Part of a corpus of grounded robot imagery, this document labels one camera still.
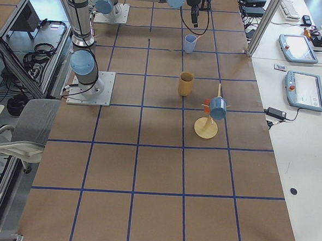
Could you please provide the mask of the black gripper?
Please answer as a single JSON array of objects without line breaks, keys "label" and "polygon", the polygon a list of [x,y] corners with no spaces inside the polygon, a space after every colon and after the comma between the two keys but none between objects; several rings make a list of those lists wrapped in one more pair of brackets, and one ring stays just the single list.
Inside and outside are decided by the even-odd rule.
[{"label": "black gripper", "polygon": [[210,9],[211,0],[186,0],[191,9],[191,22],[195,28],[198,27],[199,9]]}]

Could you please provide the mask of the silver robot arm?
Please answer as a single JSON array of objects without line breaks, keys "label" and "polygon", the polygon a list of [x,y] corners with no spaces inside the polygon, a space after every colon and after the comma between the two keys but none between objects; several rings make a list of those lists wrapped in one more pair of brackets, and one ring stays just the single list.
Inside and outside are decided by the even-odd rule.
[{"label": "silver robot arm", "polygon": [[[96,9],[103,14],[111,14],[118,7],[119,0],[67,0],[69,21],[73,28],[73,47],[75,51],[94,50],[95,39],[90,27],[89,1],[96,3]],[[199,9],[203,2],[210,8],[211,0],[134,0],[151,3],[166,3],[172,9],[182,9],[186,3],[191,7],[191,21],[198,26]]]}]

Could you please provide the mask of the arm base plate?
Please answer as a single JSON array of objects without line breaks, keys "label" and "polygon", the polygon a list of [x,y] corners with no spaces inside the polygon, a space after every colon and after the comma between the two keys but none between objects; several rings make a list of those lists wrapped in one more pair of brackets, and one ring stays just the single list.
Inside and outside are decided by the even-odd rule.
[{"label": "arm base plate", "polygon": [[66,103],[68,105],[110,106],[115,79],[115,72],[99,71],[96,83],[85,86],[79,84],[75,75],[73,83],[76,83],[78,86],[70,88],[70,92],[68,93],[70,96],[67,97]]},{"label": "arm base plate", "polygon": [[112,5],[108,0],[95,3],[94,23],[105,23],[110,25],[126,24],[129,15],[129,4],[117,3]]}]

